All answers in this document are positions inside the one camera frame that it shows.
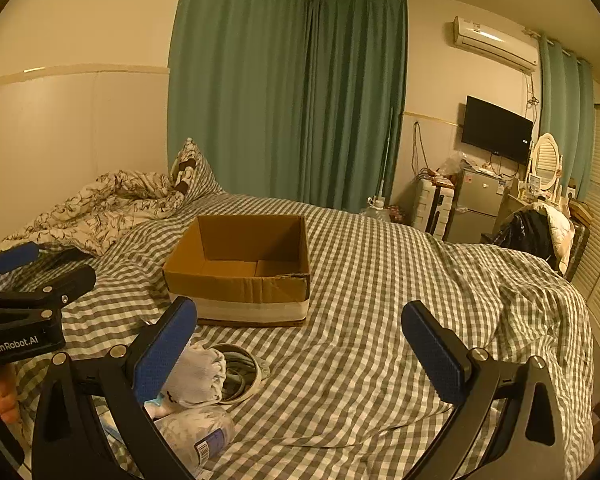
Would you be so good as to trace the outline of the person's left hand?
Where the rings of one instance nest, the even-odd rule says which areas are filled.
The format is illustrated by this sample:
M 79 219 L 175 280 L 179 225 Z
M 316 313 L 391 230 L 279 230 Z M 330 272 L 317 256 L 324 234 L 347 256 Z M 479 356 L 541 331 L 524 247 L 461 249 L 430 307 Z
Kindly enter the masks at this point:
M 0 366 L 0 416 L 7 425 L 21 422 L 17 375 L 12 363 Z

